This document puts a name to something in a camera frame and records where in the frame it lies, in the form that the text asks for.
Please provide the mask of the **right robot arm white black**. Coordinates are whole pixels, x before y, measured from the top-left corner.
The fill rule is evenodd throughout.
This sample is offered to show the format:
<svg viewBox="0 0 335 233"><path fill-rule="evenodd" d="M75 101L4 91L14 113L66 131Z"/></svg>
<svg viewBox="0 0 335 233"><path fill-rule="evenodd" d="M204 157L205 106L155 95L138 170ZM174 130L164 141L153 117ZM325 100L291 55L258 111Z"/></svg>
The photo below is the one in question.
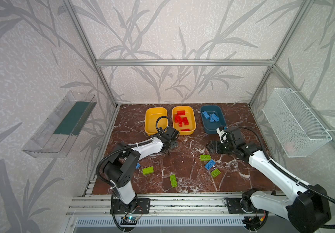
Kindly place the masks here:
<svg viewBox="0 0 335 233"><path fill-rule="evenodd" d="M220 126L216 130L219 140L210 141L206 148L210 153L235 155L260 171L285 195L283 198L253 188L242 194L240 205L243 211L273 213L288 220L300 233L313 233L320 228L335 229L335 224L327 224L331 220L329 205L335 205L335 199L329 197L322 186L304 183L280 166L265 154L261 140L258 145L246 142L241 130L242 127Z"/></svg>

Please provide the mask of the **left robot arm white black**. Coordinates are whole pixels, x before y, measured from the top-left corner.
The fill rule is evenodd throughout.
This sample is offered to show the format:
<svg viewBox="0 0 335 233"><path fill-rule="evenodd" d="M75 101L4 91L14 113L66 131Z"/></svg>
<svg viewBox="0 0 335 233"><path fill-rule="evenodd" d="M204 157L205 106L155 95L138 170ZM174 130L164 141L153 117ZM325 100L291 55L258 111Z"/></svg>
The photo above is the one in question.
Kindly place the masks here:
<svg viewBox="0 0 335 233"><path fill-rule="evenodd" d="M177 146L179 131L167 126L148 140L127 144L119 143L114 151L100 160L96 167L96 176L108 184L113 195L126 207L136 204L137 195L131 180L141 159L150 155L167 152Z"/></svg>

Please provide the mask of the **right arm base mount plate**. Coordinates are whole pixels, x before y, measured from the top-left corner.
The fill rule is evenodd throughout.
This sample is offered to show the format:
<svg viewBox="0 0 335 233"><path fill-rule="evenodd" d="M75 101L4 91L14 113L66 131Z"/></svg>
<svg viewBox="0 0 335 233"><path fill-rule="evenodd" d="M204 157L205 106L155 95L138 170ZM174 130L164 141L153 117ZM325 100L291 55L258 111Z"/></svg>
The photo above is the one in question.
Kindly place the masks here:
<svg viewBox="0 0 335 233"><path fill-rule="evenodd" d="M223 200L229 214L264 214L264 210L257 209L243 198L225 197Z"/></svg>

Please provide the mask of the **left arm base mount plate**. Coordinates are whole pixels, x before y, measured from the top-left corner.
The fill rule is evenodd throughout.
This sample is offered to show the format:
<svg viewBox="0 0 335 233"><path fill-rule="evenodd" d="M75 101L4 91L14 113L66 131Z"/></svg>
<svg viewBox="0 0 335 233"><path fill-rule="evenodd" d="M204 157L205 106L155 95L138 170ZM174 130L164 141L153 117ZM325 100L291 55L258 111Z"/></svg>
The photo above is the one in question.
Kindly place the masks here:
<svg viewBox="0 0 335 233"><path fill-rule="evenodd" d="M113 199L111 201L111 214L149 214L151 207L151 199L135 198L129 204L125 204L120 199Z"/></svg>

